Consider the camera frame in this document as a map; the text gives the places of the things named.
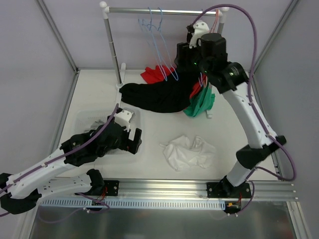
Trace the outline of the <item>grey tank top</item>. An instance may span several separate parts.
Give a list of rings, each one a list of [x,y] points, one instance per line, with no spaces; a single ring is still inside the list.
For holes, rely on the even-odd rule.
[[[84,129],[84,133],[91,133],[91,132],[103,132],[107,126],[109,125],[109,123],[106,121],[102,121],[102,120],[97,120],[97,121],[94,121],[89,127],[85,128]]]

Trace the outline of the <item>light blue wire hanger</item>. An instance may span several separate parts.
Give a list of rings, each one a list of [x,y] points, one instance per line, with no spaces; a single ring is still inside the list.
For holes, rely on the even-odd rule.
[[[161,27],[161,23],[159,24],[158,27],[153,25],[152,10],[150,7],[148,7],[148,11],[150,14],[150,21],[147,23],[144,18],[138,18],[138,24],[139,24],[139,27],[141,29],[141,32],[143,33],[143,35],[146,39],[147,45],[152,50],[153,56],[155,57],[157,66],[159,67],[159,70],[160,70],[164,80],[167,81],[167,74],[166,74],[165,69],[164,69],[164,65],[166,65],[166,64],[164,62],[162,54],[159,50],[159,46],[157,44],[157,40],[156,40],[155,35],[153,33],[153,30],[155,30],[155,31],[159,30],[159,28]]]

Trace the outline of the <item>white tank top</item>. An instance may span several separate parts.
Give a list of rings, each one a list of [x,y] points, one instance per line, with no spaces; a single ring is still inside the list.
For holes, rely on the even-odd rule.
[[[216,148],[199,136],[190,141],[186,135],[182,135],[160,146],[167,163],[176,172],[194,166],[206,169],[216,159]]]

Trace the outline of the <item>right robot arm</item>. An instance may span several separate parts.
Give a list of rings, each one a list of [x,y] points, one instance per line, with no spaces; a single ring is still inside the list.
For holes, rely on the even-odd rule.
[[[243,67],[227,57],[226,39],[219,33],[207,33],[194,46],[178,43],[174,63],[178,72],[204,74],[229,103],[244,129],[248,144],[236,152],[235,165],[212,190],[218,196],[232,198],[239,194],[253,169],[279,149],[277,143],[287,141],[273,131],[255,104]]]

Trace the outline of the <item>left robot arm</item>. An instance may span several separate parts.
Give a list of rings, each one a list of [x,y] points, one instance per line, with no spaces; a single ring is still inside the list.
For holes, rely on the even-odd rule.
[[[57,195],[101,195],[105,182],[97,169],[69,179],[56,179],[56,176],[94,162],[115,149],[136,154],[142,143],[142,130],[136,128],[133,139],[129,135],[126,127],[112,121],[73,135],[30,169],[17,174],[2,173],[0,207],[5,210],[4,214],[22,214],[44,199]]]

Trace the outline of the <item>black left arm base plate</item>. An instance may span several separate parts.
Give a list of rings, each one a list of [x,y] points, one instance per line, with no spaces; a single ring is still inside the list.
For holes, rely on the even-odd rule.
[[[118,196],[119,191],[119,181],[118,180],[104,180],[104,187],[103,187],[103,196]]]

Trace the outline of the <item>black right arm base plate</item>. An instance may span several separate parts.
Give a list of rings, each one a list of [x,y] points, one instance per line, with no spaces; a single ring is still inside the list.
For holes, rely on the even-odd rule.
[[[208,182],[206,183],[208,198],[251,198],[251,189],[249,183],[245,182],[237,187],[233,187],[227,182]]]

